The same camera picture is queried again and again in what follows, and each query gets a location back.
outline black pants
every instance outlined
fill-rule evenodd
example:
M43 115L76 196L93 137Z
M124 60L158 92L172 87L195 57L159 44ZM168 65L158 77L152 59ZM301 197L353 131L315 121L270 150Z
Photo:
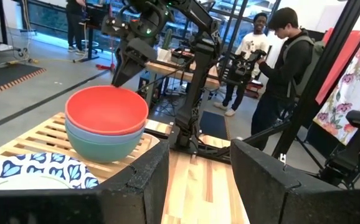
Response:
M68 44L73 47L73 38L75 38L76 47L82 50L82 39L84 36L84 27L79 22L82 21L82 16L67 13L68 22Z
M257 104L255 113L252 117L251 135L269 129L274 126L283 110L287 110L293 105L290 100L279 100L269 93L264 93ZM268 138L251 144L251 146L264 150Z
M239 82L241 81L241 77L236 77L234 75L229 77L231 80L235 81L235 82ZM225 89L225 98L223 100L223 106L228 106L230 101L232 100L232 94L234 92L234 88L235 85L228 83ZM245 93L245 88L246 85L239 85L237 87L237 97L235 98L234 103L231 106L231 109L233 109L234 111L238 109L238 107L240 106L242 99L244 98L244 93Z

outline hair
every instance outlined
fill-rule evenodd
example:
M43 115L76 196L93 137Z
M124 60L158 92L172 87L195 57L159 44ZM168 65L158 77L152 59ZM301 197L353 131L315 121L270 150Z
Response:
M268 28L271 30L284 29L288 24L293 28L299 28L298 15L295 10L285 7L275 11L268 22Z
M256 16L253 18L253 23L255 23L256 20L257 20L260 16L266 17L266 19L267 19L267 14L264 13L264 12L261 12L261 13L256 14Z

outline blue bowl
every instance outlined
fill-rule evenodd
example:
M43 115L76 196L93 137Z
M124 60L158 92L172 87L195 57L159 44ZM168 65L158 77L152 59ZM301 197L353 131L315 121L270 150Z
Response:
M135 133L119 135L119 136L107 136L102 134L95 134L89 131L85 131L82 128L78 128L76 125L72 124L69 119L65 120L65 128L67 131L70 131L74 135L78 136L81 139L86 141L102 143L102 144L119 144L123 142L130 141L144 132L144 127L138 130Z
M67 129L68 140L73 149L88 161L107 163L119 161L129 155L137 146L141 136L118 144L102 144L87 141Z

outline man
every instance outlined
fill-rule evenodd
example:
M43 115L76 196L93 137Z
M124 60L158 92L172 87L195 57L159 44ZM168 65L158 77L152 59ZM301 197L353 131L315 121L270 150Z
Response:
M247 59L250 56L250 53L255 50L264 50L267 52L268 50L268 38L263 33L263 28L265 27L267 22L266 13L259 13L253 19L253 32L247 34L243 39L238 49L235 51L236 55L241 54L241 52L245 52L244 58ZM258 65L255 66L254 71L252 72L252 78L259 74ZM237 77L237 75L233 74L233 71L230 71L229 79L239 82L241 77ZM225 98L222 103L215 102L213 105L222 110L227 110L227 106L229 105L232 94L234 92L235 85L228 83L225 92ZM229 110L227 110L224 115L233 116L235 111L239 107L244 98L244 91L246 85L237 87L237 97Z
M85 0L67 0L67 22L68 22L68 51L84 55L82 48L82 39L84 33L82 21L83 7L86 7ZM73 38L75 38L76 49L73 47Z
M274 12L268 23L268 28L275 31L280 39L288 38L278 56L274 68L270 68L265 59L260 59L260 71L268 77L266 91L262 95L252 118L251 134L257 134L271 128L280 117L283 110L289 109L295 101L295 89L288 91L289 83L294 79L296 84L301 82L307 66L311 62L313 46L307 41L295 42L288 49L287 57L283 58L284 50L298 37L308 35L304 29L299 29L298 16L289 8ZM253 144L253 147L264 150L268 138Z

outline stacked bowls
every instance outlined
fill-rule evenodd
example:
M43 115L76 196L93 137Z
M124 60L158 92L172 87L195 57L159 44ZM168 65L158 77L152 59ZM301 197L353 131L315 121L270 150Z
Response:
M65 128L73 149L93 162L125 158L140 141L148 106L137 93L114 86L92 86L65 105Z

